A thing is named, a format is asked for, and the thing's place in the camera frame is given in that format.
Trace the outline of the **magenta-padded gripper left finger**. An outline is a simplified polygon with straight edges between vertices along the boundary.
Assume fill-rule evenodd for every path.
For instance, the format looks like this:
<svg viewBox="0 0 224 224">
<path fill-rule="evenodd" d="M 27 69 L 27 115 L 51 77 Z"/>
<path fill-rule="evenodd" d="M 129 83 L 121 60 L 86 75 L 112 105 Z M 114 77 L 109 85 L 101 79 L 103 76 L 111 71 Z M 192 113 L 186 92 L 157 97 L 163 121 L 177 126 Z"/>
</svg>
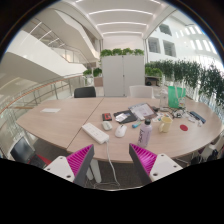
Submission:
<svg viewBox="0 0 224 224">
<path fill-rule="evenodd" d="M 83 187 L 93 156 L 94 145 L 91 144 L 67 157 L 57 157 L 44 170 Z"/>
</svg>

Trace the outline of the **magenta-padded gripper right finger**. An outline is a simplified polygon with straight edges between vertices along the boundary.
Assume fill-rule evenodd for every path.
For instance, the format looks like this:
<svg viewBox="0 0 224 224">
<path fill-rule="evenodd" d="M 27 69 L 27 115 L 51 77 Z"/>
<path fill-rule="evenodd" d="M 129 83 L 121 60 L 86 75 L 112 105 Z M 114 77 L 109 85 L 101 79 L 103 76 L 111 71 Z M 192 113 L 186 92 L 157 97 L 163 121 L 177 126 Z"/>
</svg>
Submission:
<svg viewBox="0 0 224 224">
<path fill-rule="evenodd" d="M 132 143 L 129 144 L 129 154 L 143 185 L 182 169 L 166 154 L 155 154 Z"/>
</svg>

